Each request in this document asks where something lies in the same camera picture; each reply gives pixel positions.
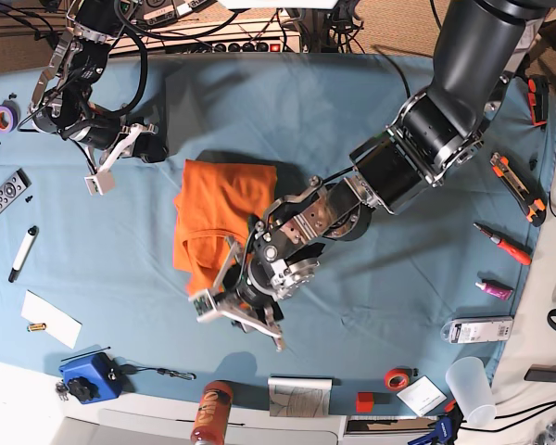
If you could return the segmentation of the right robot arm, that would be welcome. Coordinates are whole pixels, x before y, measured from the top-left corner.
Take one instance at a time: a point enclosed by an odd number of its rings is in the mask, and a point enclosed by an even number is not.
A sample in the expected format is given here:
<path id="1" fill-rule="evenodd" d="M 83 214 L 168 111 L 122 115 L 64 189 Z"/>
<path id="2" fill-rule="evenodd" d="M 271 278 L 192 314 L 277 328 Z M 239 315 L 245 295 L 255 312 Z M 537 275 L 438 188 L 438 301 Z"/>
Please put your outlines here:
<path id="1" fill-rule="evenodd" d="M 135 142 L 123 148 L 123 158 L 138 158 L 144 163 L 159 163 L 169 150 L 158 136 L 158 129 L 132 111 L 143 98 L 148 73 L 147 49 L 140 39 L 137 24 L 142 1 L 74 1 L 69 9 L 72 28 L 63 32 L 48 66 L 41 72 L 32 93 L 28 116 L 17 126 L 19 132 L 54 134 L 71 141 L 82 152 L 89 172 L 96 173 L 94 151 L 104 156 L 125 139 L 131 126 L 144 130 Z M 116 110 L 90 101 L 94 83 L 107 66 L 109 54 L 122 37 L 138 48 L 140 72 L 133 98 Z"/>

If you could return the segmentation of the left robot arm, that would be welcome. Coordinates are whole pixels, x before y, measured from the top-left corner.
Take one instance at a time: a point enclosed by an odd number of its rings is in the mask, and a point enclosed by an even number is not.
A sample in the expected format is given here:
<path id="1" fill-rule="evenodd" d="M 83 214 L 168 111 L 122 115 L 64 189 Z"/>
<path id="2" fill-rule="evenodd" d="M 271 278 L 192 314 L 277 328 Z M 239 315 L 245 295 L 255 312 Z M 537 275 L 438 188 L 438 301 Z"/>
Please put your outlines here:
<path id="1" fill-rule="evenodd" d="M 362 236 L 373 209 L 395 213 L 475 154 L 550 8 L 545 1 L 451 2 L 432 81 L 350 154 L 348 169 L 311 177 L 302 193 L 276 199 L 249 220 L 246 241 L 228 238 L 212 286 L 191 297 L 196 319 L 227 318 L 282 350 L 279 302 L 312 278 L 323 240 Z"/>

